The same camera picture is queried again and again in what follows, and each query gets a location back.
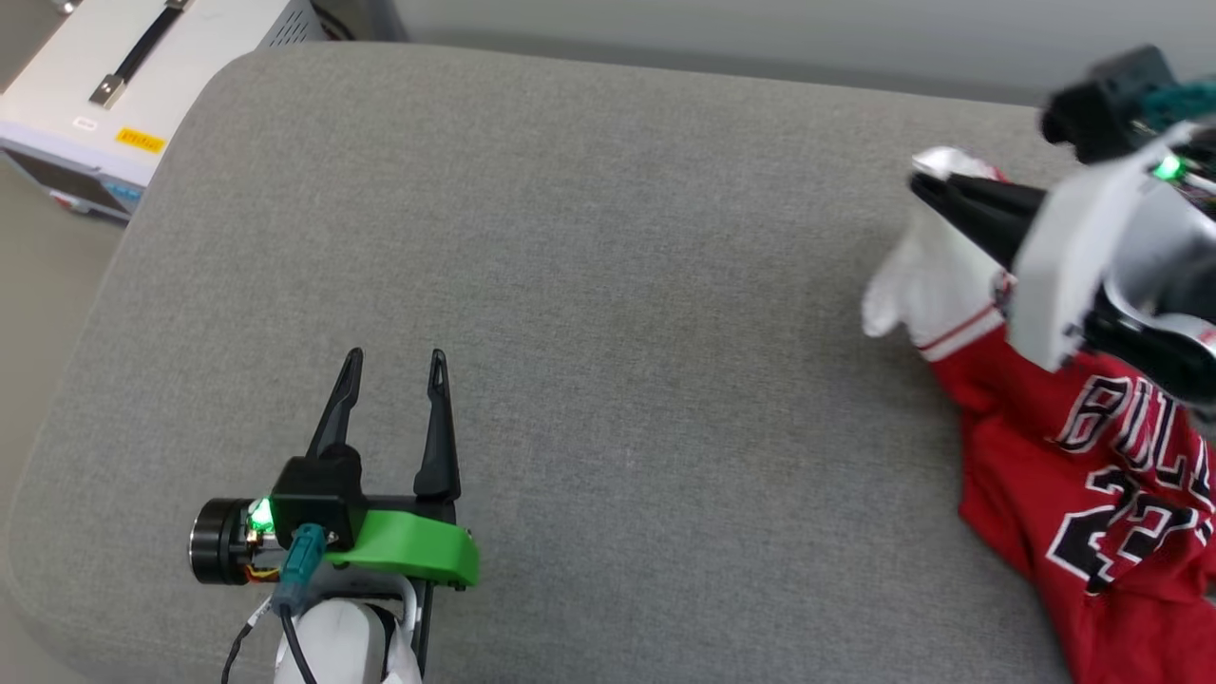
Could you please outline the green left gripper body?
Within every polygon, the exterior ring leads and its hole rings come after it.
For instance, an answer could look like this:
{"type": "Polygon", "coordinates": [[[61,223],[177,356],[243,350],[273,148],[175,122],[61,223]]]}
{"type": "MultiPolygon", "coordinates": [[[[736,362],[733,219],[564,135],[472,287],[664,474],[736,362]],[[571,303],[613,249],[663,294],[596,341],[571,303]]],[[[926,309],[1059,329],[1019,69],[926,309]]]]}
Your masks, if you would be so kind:
{"type": "Polygon", "coordinates": [[[371,592],[371,581],[400,577],[465,589],[482,579],[482,551],[460,525],[407,509],[409,498],[373,499],[356,542],[308,542],[303,554],[278,534],[271,501],[213,499],[201,508],[188,537],[188,562],[204,584],[244,585],[287,581],[321,588],[325,573],[338,573],[333,592],[371,592]]]}

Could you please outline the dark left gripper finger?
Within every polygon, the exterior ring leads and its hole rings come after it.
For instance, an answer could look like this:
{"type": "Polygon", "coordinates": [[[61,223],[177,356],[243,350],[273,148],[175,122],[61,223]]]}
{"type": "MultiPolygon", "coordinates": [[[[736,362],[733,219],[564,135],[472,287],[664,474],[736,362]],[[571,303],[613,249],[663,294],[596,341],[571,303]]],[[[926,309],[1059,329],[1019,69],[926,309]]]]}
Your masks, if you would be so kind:
{"type": "Polygon", "coordinates": [[[413,476],[413,495],[418,501],[454,503],[460,498],[462,486],[447,357],[440,348],[430,351],[427,396],[430,402],[428,432],[423,459],[413,476]]]}
{"type": "Polygon", "coordinates": [[[351,424],[351,409],[359,403],[364,358],[361,348],[348,351],[306,449],[305,459],[319,462],[361,464],[361,455],[355,447],[348,445],[347,436],[351,424]]]}

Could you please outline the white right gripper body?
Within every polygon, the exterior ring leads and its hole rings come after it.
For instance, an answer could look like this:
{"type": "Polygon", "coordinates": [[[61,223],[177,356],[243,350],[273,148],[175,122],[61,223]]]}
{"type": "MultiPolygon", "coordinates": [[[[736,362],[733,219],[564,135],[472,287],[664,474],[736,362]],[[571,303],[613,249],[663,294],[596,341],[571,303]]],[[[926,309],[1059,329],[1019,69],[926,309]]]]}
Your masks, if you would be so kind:
{"type": "Polygon", "coordinates": [[[1209,122],[1182,122],[1124,159],[1069,175],[1047,198],[1017,252],[1007,333],[1017,353],[1055,371],[1081,351],[1090,314],[1111,303],[1113,329],[1136,343],[1181,343],[1214,355],[1214,324],[1156,312],[1169,282],[1214,253],[1214,220],[1165,179],[1177,148],[1210,142],[1209,122]]]}

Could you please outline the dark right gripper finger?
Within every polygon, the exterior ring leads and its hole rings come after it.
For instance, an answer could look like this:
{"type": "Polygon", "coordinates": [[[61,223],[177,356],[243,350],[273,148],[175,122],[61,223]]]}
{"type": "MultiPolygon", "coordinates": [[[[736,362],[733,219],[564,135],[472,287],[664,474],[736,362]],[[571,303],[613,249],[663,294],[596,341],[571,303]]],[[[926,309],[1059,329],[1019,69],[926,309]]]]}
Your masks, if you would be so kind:
{"type": "Polygon", "coordinates": [[[938,178],[925,172],[910,176],[910,190],[951,224],[1015,225],[1021,230],[1034,222],[1048,195],[1024,183],[959,173],[938,178]]]}
{"type": "Polygon", "coordinates": [[[1021,248],[1021,242],[1028,239],[1034,222],[1021,230],[1015,225],[966,225],[955,226],[959,234],[973,245],[976,245],[986,256],[991,257],[1000,267],[1009,268],[1015,263],[1017,252],[1021,248]]]}

